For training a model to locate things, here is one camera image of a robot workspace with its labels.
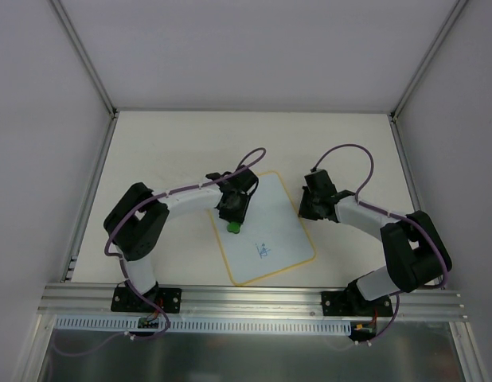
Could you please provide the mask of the green whiteboard eraser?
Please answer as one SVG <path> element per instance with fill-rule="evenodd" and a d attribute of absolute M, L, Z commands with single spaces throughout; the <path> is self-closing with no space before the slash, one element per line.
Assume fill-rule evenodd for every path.
<path fill-rule="evenodd" d="M 241 229 L 241 223 L 238 222 L 229 222 L 227 224 L 227 232 L 233 233 L 233 234 L 239 234 L 240 229 Z"/>

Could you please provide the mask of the yellow framed small whiteboard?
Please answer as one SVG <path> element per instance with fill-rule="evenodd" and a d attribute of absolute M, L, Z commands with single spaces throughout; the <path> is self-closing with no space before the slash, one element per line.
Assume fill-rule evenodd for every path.
<path fill-rule="evenodd" d="M 209 212 L 232 285 L 242 287 L 314 260 L 317 250 L 276 171 L 259 175 L 260 184 L 238 233 Z"/>

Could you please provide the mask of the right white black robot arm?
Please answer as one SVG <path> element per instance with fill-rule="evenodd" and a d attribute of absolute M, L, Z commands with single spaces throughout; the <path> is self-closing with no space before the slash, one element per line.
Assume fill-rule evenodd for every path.
<path fill-rule="evenodd" d="M 299 216 L 345 224 L 379 240 L 385 265 L 350 282 L 340 292 L 321 294 L 327 317 L 392 317 L 390 298 L 410 293 L 451 269 L 452 261 L 430 216 L 423 211 L 392 214 L 339 191 L 323 169 L 305 175 Z"/>

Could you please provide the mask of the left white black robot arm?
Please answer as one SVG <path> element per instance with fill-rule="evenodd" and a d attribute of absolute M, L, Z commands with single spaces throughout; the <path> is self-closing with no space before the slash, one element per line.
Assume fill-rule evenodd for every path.
<path fill-rule="evenodd" d="M 209 173 L 204 182 L 154 194 L 144 183 L 133 184 L 105 218 L 108 234 L 105 255 L 116 257 L 124 275 L 116 287 L 111 309 L 116 312 L 173 313 L 168 298 L 154 275 L 150 253 L 171 219 L 207 209 L 216 209 L 227 222 L 227 231 L 240 232 L 259 178 L 246 166 L 236 172 Z"/>

